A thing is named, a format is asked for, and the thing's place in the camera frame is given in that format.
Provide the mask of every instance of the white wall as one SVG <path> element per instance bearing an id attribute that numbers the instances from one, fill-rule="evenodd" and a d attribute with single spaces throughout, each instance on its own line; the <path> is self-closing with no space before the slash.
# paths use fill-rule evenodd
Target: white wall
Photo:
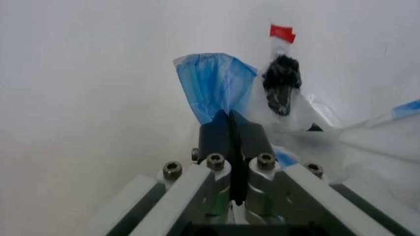
<path id="1" fill-rule="evenodd" d="M 187 164 L 198 124 L 172 60 L 261 68 L 270 22 L 345 124 L 419 98 L 417 0 L 0 0 L 0 235 L 72 235 L 138 173 Z"/>

